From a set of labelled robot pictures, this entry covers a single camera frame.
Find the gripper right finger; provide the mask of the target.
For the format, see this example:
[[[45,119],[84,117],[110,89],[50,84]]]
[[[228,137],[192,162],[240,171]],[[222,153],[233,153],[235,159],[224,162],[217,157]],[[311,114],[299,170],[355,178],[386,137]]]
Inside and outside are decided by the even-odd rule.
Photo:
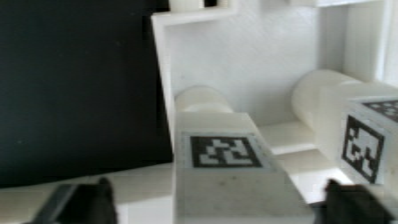
[[[331,179],[313,211],[313,224],[398,224],[398,198],[379,184],[347,185]]]

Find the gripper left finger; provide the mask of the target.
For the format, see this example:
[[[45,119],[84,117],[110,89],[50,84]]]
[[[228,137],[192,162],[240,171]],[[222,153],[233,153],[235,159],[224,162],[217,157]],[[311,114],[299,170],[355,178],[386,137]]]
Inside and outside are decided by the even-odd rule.
[[[109,179],[101,178],[94,184],[62,184],[25,224],[117,224]]]

